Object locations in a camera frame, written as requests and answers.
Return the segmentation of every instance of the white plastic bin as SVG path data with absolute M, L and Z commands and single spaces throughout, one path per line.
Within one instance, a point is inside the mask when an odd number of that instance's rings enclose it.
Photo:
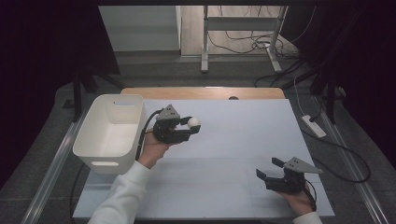
M 81 125 L 73 152 L 98 174 L 125 174 L 147 118 L 142 96 L 101 95 Z

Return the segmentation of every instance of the white sleeve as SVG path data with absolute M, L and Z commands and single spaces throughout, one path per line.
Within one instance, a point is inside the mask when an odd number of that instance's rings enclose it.
M 125 175 L 117 176 L 107 199 L 95 209 L 88 223 L 134 223 L 139 203 L 146 194 L 149 171 L 135 161 Z
M 320 217 L 317 212 L 307 213 L 293 220 L 294 224 L 321 224 Z

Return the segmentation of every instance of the white tabletop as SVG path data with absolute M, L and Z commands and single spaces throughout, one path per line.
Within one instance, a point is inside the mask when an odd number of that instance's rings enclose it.
M 201 131 L 173 146 L 152 169 L 138 219 L 260 219 L 293 217 L 286 201 L 256 176 L 282 177 L 273 157 L 314 164 L 288 100 L 145 100 L 148 114 L 172 104 Z M 114 175 L 90 172 L 74 217 L 91 217 Z M 318 195 L 320 216 L 334 216 L 318 175 L 305 178 Z

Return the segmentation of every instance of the power strip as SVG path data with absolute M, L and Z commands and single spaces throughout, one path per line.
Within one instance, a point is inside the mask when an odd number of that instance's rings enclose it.
M 326 133 L 323 132 L 323 130 L 317 125 L 316 122 L 311 122 L 309 121 L 309 119 L 311 119 L 311 117 L 309 115 L 305 115 L 303 117 L 301 117 L 301 119 L 304 121 L 304 123 L 306 124 L 306 126 L 308 126 L 308 128 L 317 136 L 317 137 L 324 137 L 326 136 Z

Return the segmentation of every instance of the human hand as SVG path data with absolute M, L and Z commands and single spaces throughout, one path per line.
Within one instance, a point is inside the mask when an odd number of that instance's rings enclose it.
M 148 130 L 145 136 L 143 145 L 143 152 L 140 155 L 138 162 L 147 168 L 151 169 L 157 160 L 163 157 L 166 150 L 175 144 L 165 144 L 157 140 L 151 130 Z
M 309 191 L 309 187 L 306 183 L 305 188 Z M 294 213 L 299 217 L 314 211 L 308 196 L 303 191 L 300 191 L 300 193 L 297 194 L 288 194 L 283 192 L 277 193 L 282 195 L 286 201 L 288 201 L 291 209 L 293 209 Z

